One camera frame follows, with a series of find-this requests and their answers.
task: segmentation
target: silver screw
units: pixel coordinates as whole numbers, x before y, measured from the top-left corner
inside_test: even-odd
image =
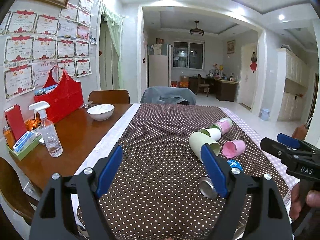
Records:
[[[60,178],[60,174],[59,173],[54,173],[54,174],[52,174],[52,178],[53,179],[59,179]]]
[[[272,179],[272,176],[268,173],[264,174],[263,177],[266,179],[266,180],[271,180]]]
[[[89,175],[89,174],[91,174],[92,173],[92,169],[91,168],[85,168],[84,169],[84,171],[83,171],[83,173],[85,174],[85,175]]]
[[[235,175],[238,175],[241,172],[241,170],[239,168],[232,168],[231,172]]]

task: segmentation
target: green box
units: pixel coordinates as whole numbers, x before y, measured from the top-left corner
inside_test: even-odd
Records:
[[[38,136],[36,139],[34,139],[34,141],[28,146],[26,147],[22,152],[20,152],[18,155],[10,149],[10,147],[6,144],[9,153],[11,153],[11,155],[13,155],[15,158],[17,158],[19,161],[21,161],[24,157],[26,157],[38,144],[39,144],[39,140],[42,138],[42,136]]]

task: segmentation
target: white refrigerator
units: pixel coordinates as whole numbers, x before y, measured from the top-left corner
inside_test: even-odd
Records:
[[[172,46],[155,44],[148,46],[148,87],[170,87]]]

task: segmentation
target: trash can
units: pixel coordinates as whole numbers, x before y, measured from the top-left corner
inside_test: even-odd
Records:
[[[263,121],[268,121],[269,119],[270,110],[266,108],[262,108],[261,110],[261,119]]]

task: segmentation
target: green curtain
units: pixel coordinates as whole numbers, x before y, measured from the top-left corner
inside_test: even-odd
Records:
[[[122,78],[122,67],[121,67],[121,37],[122,37],[122,25],[123,17],[110,11],[105,4],[102,5],[102,15],[105,17],[104,21],[107,22],[110,36],[112,39],[113,46],[119,56],[118,62],[118,79],[119,89],[124,89],[124,82]]]

